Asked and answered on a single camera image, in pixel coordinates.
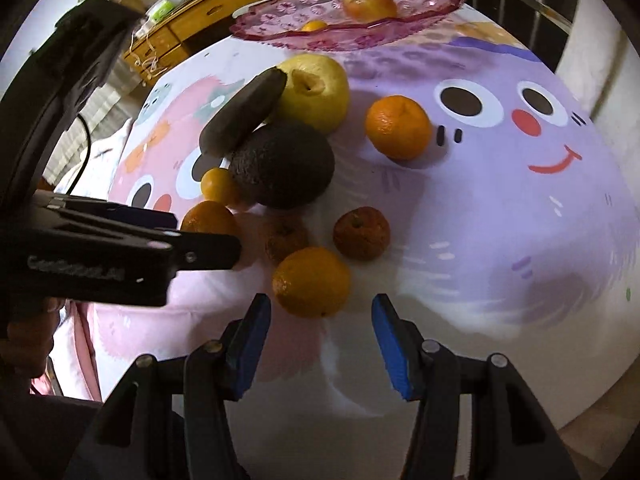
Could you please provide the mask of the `person's left hand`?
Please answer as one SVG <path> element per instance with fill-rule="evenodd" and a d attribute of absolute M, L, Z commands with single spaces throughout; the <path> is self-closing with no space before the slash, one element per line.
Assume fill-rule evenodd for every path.
<path fill-rule="evenodd" d="M 61 298 L 27 298 L 11 314 L 1 359 L 17 374 L 29 379 L 43 374 L 64 304 Z"/>

